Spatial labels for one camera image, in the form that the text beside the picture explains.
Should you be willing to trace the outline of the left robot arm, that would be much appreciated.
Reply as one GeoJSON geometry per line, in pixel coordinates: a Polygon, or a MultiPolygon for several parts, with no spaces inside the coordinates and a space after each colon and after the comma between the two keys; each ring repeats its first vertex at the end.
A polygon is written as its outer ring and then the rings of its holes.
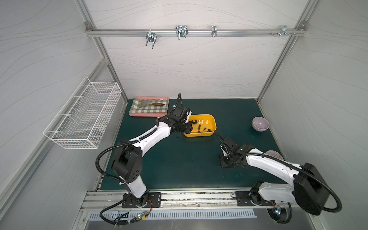
{"type": "Polygon", "coordinates": [[[134,139],[123,141],[125,146],[116,149],[111,169],[133,197],[140,199],[148,193],[140,175],[145,154],[174,132],[189,134],[193,129],[189,122],[191,115],[189,108],[176,106],[166,116],[157,118],[150,130],[134,139]]]}

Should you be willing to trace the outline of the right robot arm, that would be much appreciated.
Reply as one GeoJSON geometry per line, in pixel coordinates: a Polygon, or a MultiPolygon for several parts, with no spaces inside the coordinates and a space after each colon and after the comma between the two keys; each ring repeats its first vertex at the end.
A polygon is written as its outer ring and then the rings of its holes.
{"type": "Polygon", "coordinates": [[[318,170],[311,164],[290,163],[275,151],[262,152],[244,144],[237,145],[233,140],[221,139],[220,164],[223,168],[251,166],[261,169],[281,179],[281,184],[258,181],[246,195],[253,205],[266,201],[297,204],[312,215],[320,215],[330,192],[318,170]]]}

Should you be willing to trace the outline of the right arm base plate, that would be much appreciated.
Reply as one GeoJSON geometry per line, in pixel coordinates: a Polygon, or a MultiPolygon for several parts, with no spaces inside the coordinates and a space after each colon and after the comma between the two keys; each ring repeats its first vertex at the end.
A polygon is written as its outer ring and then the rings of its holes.
{"type": "Polygon", "coordinates": [[[231,194],[231,198],[236,201],[239,207],[274,206],[271,202],[264,200],[257,192],[235,191],[231,194]]]}

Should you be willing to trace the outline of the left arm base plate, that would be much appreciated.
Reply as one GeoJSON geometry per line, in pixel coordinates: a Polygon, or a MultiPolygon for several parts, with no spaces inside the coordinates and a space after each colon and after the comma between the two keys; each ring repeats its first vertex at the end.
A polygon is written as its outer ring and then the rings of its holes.
{"type": "Polygon", "coordinates": [[[141,198],[136,198],[132,194],[123,196],[125,199],[122,203],[122,208],[159,208],[161,206],[162,193],[160,192],[145,192],[141,198]]]}

